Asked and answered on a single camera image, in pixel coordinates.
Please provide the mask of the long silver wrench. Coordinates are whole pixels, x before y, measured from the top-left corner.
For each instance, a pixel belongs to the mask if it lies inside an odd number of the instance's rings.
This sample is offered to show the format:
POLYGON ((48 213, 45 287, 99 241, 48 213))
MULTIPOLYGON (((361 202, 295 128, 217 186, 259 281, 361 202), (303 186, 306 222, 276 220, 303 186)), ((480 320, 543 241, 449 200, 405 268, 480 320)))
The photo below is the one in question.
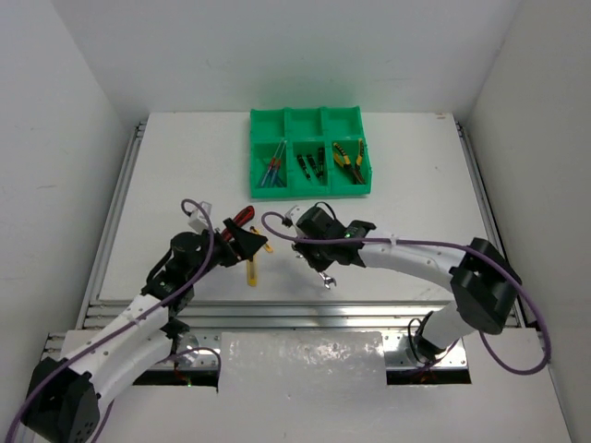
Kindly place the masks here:
POLYGON ((330 290, 332 286, 337 285, 336 280, 326 273, 326 269, 332 262, 325 258, 317 249, 298 245, 294 245, 293 249, 296 251, 296 256, 304 259, 308 266, 321 277, 325 289, 330 290))

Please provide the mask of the black green precision screwdriver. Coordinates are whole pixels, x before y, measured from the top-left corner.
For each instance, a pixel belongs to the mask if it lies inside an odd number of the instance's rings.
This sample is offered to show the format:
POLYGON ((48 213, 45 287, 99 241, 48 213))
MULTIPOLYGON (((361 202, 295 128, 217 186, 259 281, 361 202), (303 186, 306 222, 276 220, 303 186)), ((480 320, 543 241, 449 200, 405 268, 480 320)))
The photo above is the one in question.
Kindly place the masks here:
POLYGON ((322 172, 320 170, 320 168, 318 167, 315 158, 312 154, 308 154, 307 155, 307 160, 308 160, 308 164, 310 165, 313 173, 315 174, 315 176, 317 178, 321 178, 322 177, 322 172))

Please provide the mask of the yellow needle nose pliers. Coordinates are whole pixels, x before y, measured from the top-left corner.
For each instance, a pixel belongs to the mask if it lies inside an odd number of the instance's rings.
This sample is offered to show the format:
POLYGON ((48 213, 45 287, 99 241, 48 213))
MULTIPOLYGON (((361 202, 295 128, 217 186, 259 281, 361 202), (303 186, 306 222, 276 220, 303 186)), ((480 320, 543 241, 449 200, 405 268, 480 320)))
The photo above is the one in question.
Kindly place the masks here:
POLYGON ((366 180, 362 174, 361 171, 361 166, 363 164, 363 160, 365 158, 365 143, 364 140, 362 138, 360 138, 358 140, 358 153, 356 155, 356 160, 354 163, 354 176, 356 178, 356 181, 360 184, 360 185, 364 185, 366 183, 366 180))

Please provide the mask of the blue screwdriver thin shaft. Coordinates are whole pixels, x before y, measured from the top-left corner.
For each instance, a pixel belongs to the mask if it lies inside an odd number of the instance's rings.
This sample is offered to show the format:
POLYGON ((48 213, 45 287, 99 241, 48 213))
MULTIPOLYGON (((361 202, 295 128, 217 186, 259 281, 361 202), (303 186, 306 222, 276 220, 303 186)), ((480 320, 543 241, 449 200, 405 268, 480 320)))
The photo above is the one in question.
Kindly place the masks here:
POLYGON ((279 172, 281 170, 281 161, 272 160, 267 172, 261 177, 261 187, 285 187, 285 183, 279 172))

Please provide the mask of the yellow handled pliers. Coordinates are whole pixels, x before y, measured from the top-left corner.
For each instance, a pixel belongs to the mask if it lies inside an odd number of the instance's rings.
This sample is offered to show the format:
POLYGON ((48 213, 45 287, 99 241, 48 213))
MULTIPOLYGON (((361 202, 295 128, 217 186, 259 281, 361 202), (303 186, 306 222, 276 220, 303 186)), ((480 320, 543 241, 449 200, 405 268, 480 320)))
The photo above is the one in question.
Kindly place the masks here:
POLYGON ((348 174, 353 173, 353 164, 352 164, 348 154, 345 152, 345 150, 342 148, 342 146, 337 142, 332 143, 332 155, 333 155, 334 161, 337 163, 337 165, 341 169, 346 171, 348 174))

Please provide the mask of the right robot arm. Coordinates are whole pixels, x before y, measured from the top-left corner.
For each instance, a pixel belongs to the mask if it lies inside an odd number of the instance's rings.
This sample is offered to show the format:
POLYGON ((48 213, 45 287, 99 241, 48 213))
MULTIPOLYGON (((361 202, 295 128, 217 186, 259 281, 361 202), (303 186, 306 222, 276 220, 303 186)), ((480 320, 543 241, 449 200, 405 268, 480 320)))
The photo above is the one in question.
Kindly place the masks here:
POLYGON ((330 265, 388 269, 431 282, 452 294, 449 304, 429 312, 409 337, 409 349, 422 363, 475 331, 499 335, 512 311, 518 275, 494 247, 474 238, 468 252, 432 245, 407 245, 381 233, 375 224, 354 220, 343 225, 319 206, 290 209, 297 251, 316 272, 330 265))

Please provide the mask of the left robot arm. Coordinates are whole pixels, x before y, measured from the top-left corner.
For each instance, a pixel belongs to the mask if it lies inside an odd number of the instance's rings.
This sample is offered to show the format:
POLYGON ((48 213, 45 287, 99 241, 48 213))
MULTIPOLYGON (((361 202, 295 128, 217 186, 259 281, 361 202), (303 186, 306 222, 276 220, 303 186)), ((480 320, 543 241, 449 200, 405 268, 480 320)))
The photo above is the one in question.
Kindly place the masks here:
POLYGON ((49 442, 88 441, 115 397, 175 351, 188 331, 177 316, 194 284, 217 266, 252 258, 267 242, 231 219, 224 225, 228 238, 213 229, 175 235, 128 307, 77 350, 41 360, 17 424, 49 442))

